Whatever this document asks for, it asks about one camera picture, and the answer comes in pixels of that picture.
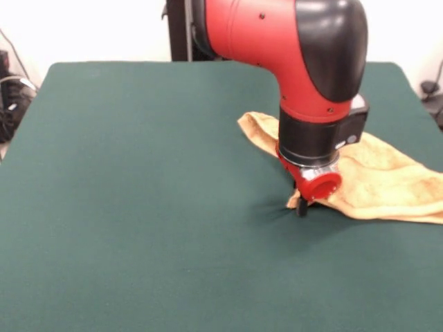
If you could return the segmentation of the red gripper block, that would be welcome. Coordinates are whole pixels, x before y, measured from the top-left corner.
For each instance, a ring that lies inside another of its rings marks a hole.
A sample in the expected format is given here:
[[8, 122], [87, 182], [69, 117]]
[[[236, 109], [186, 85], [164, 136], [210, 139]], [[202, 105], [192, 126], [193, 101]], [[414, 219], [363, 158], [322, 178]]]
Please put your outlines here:
[[333, 194], [342, 183], [338, 170], [339, 154], [332, 162], [323, 166], [300, 166], [282, 155], [278, 146], [275, 148], [278, 159], [286, 171], [291, 174], [300, 197], [296, 203], [296, 213], [299, 217], [307, 215], [309, 201], [326, 199]]

